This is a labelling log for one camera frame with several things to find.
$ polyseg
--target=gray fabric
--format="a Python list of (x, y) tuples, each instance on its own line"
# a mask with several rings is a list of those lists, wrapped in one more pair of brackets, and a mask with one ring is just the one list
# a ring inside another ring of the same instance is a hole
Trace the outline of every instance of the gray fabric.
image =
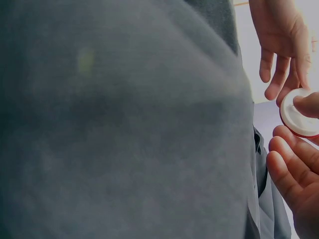
[(264, 139), (255, 129), (256, 172), (260, 212), (261, 239), (290, 239), (291, 228), (279, 191), (266, 168)]
[(235, 32), (180, 0), (1, 4), (0, 216), (13, 239), (260, 228)]

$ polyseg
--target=round container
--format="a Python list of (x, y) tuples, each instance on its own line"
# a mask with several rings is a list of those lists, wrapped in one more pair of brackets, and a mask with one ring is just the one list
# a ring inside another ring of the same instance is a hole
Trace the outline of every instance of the round container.
[(298, 88), (289, 92), (280, 105), (280, 118), (290, 131), (303, 138), (314, 138), (319, 136), (319, 119), (309, 118), (302, 115), (294, 106), (293, 100), (296, 96), (306, 97), (311, 92)]

